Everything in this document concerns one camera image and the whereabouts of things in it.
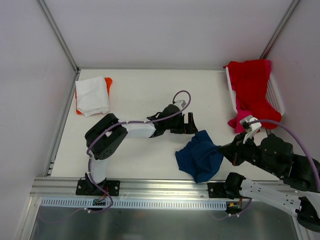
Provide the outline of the navy blue t-shirt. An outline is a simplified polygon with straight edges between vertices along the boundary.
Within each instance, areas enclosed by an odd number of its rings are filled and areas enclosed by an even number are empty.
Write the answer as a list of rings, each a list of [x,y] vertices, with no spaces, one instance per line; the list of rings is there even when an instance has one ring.
[[[206,130],[197,132],[184,148],[175,152],[178,169],[197,184],[208,182],[217,175],[223,162],[219,148]]]

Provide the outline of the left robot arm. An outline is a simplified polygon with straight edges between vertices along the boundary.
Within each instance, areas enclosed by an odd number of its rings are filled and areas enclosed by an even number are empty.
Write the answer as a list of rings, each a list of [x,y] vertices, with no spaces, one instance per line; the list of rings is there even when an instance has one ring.
[[[185,122],[183,110],[186,107],[186,102],[179,100],[145,120],[120,121],[113,113],[103,117],[84,136],[89,155],[88,174],[91,175],[87,189],[93,195],[104,191],[107,158],[116,152],[125,138],[155,138],[166,131],[186,135],[197,133],[193,113],[188,113]]]

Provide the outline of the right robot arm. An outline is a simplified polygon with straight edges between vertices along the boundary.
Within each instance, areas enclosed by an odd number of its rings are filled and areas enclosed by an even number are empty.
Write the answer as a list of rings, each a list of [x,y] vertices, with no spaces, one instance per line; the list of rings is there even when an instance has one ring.
[[[320,231],[320,186],[317,183],[320,164],[317,161],[308,159],[306,155],[295,154],[291,143],[273,133],[264,138],[260,145],[256,145],[253,138],[245,139],[241,133],[218,151],[233,166],[250,163],[304,193],[303,196],[289,195],[231,172],[223,185],[229,199],[256,199],[291,215],[304,228]]]

